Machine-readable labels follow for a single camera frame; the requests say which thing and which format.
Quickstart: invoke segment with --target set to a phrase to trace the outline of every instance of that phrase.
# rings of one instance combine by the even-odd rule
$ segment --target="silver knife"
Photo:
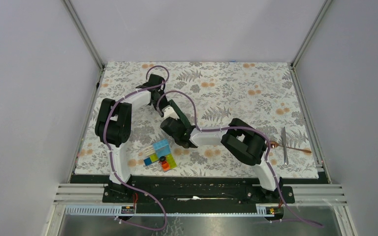
[[[282,128],[281,136],[282,136],[282,145],[283,145],[283,154],[284,154],[284,164],[288,165],[289,160],[287,159],[287,149],[286,149],[286,144],[287,144],[286,143],[286,127]]]

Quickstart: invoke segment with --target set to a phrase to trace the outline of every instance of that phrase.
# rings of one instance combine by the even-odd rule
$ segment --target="lime green block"
[[[167,161],[167,163],[169,163],[170,169],[173,169],[177,166],[175,159],[173,158],[172,154],[166,155],[166,161]]]
[[[153,162],[153,163],[155,163],[156,161],[158,161],[158,157],[157,157],[157,155],[155,153],[151,154],[149,156],[149,158],[150,158],[151,162]]]

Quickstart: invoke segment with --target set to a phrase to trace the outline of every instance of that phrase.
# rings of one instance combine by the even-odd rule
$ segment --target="copper spoon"
[[[283,147],[282,145],[278,144],[276,141],[270,141],[270,146],[272,148],[277,148],[279,146]],[[294,147],[286,147],[286,148],[290,148],[290,149],[298,150],[298,151],[303,151],[304,153],[312,153],[310,150],[305,150],[305,149],[299,149],[299,148],[294,148]]]

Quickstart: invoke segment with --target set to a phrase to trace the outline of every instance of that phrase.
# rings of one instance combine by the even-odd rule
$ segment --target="tabletop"
[[[300,110],[287,63],[242,62],[109,62],[100,83],[82,148],[78,153],[75,174],[109,174],[106,146],[96,136],[95,123],[100,103],[105,98],[118,100],[146,81],[147,70],[163,65],[170,71],[166,91],[180,90],[196,104],[198,124],[228,126],[240,118],[281,143],[281,129],[286,127],[287,146],[310,149],[305,121]],[[166,78],[166,72],[155,68],[152,73]],[[194,124],[193,107],[187,98],[170,93]],[[223,146],[202,146],[184,149],[161,129],[162,118],[152,106],[132,114],[132,128],[127,149],[132,175],[194,176],[194,177],[255,177],[251,167],[239,162]],[[160,165],[145,166],[142,149],[167,139],[177,167],[163,172]],[[287,150],[285,165],[283,148],[272,149],[269,161],[284,178],[318,178],[312,154]]]

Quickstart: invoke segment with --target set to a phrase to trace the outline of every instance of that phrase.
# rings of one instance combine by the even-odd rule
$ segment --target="gray wall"
[[[359,235],[378,235],[378,1],[334,1],[298,74]]]
[[[41,233],[97,73],[60,0],[0,0],[0,236]]]
[[[107,61],[292,61],[324,0],[73,0]]]

